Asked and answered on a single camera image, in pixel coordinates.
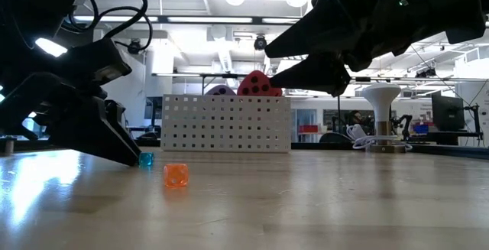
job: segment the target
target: white cable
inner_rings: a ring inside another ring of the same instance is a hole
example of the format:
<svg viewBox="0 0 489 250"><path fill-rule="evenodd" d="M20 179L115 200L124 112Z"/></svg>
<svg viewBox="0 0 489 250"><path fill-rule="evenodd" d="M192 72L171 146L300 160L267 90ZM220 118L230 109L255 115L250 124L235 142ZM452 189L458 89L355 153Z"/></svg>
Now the white cable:
<svg viewBox="0 0 489 250"><path fill-rule="evenodd" d="M396 141L396 135L366 135L359 124L347 127L346 134L352 140L355 140L355 143L353 144L353 148L355 150L364 149L375 143L375 141L379 140L391 141L393 144L404 145L407 151L411 151L413 149L413 146L410 144Z"/></svg>

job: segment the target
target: blue die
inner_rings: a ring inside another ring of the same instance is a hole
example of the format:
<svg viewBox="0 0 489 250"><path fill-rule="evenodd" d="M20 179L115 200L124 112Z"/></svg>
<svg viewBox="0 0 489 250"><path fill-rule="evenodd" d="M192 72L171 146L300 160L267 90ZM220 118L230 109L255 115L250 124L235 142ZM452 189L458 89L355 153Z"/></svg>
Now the blue die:
<svg viewBox="0 0 489 250"><path fill-rule="evenodd" d="M153 165L153 161L154 161L153 153L141 152L139 154L139 166L151 166Z"/></svg>

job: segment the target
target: ceiling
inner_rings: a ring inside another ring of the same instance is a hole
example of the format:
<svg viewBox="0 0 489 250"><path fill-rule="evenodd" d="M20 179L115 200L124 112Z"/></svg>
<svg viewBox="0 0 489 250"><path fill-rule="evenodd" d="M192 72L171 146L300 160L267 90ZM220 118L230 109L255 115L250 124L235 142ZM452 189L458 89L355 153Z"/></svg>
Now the ceiling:
<svg viewBox="0 0 489 250"><path fill-rule="evenodd" d="M96 0L101 11L121 5L141 6L140 0ZM286 0L244 0L239 6L230 5L226 0L148 0L148 15L205 15L205 16L272 16L300 18L306 12L308 5L293 7L293 2ZM89 2L79 7L76 15L90 16ZM134 13L123 11L117 15L132 15ZM215 42L207 40L206 24L154 24L155 30L167 31L173 42L185 57L185 60L176 60L175 67L179 72L205 72L212 62L219 61L219 47ZM250 37L235 37L228 45L229 55L233 62L249 62L249 69L242 67L240 71L252 71L257 64L265 61L264 52L253 48L256 34L264 34L268 41L284 32L286 25L228 25L236 32L251 32ZM104 24L101 29L109 30L114 24ZM145 24L136 24L131 29L147 30ZM450 76L453 68L453 59L473 50L476 47L486 46L489 43L489 34L481 39L463 44L450 45L445 34L438 34L424 41L413 44L413 48L398 57L386 54L376 58L371 66L352 76L414 76L416 71L425 66L425 62L436 66L439 76ZM281 64L292 65L282 59L275 59L268 68L270 73L279 68Z"/></svg>

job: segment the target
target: white lamp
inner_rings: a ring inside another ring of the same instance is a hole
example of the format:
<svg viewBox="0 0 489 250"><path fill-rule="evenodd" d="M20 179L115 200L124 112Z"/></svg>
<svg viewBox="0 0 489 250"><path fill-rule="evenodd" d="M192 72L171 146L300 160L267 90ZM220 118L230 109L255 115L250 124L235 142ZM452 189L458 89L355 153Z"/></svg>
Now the white lamp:
<svg viewBox="0 0 489 250"><path fill-rule="evenodd" d="M389 83L378 83L362 90L361 94L374 107L375 136L387 137L390 134L389 108L392 101L399 95L400 87ZM393 145L389 140L378 140L370 145L372 152L405 152L403 145Z"/></svg>

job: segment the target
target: purple object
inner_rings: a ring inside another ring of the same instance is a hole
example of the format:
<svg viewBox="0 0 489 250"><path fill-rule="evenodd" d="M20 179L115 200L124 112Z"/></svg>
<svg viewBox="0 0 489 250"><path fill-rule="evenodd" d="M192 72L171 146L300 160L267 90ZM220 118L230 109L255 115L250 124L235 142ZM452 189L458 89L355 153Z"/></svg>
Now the purple object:
<svg viewBox="0 0 489 250"><path fill-rule="evenodd" d="M211 88L206 95L227 95L235 96L236 93L229 87L225 85L214 86Z"/></svg>

